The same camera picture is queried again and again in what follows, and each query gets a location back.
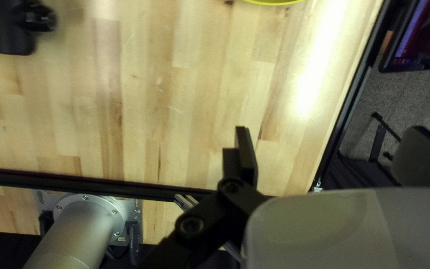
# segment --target black chair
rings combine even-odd
[[[430,131],[413,126],[404,132],[391,165],[403,186],[430,186]]]
[[[371,148],[368,161],[352,160],[338,153],[330,164],[327,176],[320,187],[325,190],[344,188],[368,188],[388,186],[430,186],[430,131],[422,126],[408,128],[401,139],[384,122],[379,113],[373,113],[380,125]],[[393,156],[383,156],[392,161],[386,168],[378,161],[385,134],[389,132],[399,147]]]

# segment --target wooden tabletop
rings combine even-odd
[[[59,29],[0,54],[0,168],[214,189],[250,129],[258,189],[305,193],[382,0],[45,0]],[[157,243],[182,211],[146,201]],[[0,231],[37,234],[0,187]]]

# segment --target black bar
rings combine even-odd
[[[223,151],[223,178],[240,177],[240,159],[237,148],[224,148]]]
[[[244,126],[235,128],[235,147],[238,148],[240,176],[253,187],[257,187],[258,166],[251,142],[250,131]]]
[[[206,189],[9,169],[0,169],[0,186],[109,195],[165,202],[173,202],[177,193],[192,195],[195,199],[201,200],[214,192],[213,190]]]
[[[371,148],[371,154],[369,154],[370,162],[376,162],[379,159],[385,136],[386,128],[384,128],[383,125],[378,125],[376,135],[374,136],[373,147]]]
[[[394,132],[391,127],[389,125],[387,125],[386,122],[384,122],[383,117],[381,115],[379,115],[379,113],[374,112],[373,114],[371,114],[371,117],[373,117],[374,119],[377,119],[377,121],[384,126],[384,128],[386,128],[386,130],[392,134],[392,136],[398,141],[401,142],[401,138],[397,135],[396,132]]]

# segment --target black metal rail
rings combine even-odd
[[[0,169],[0,186],[89,193],[173,202],[175,194],[192,195],[201,200],[214,191],[122,180],[105,180],[69,175]]]

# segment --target bolt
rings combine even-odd
[[[204,221],[199,217],[187,217],[180,223],[180,230],[187,235],[196,235],[204,228]]]
[[[241,187],[242,185],[238,180],[230,180],[223,185],[224,190],[228,193],[237,193]]]

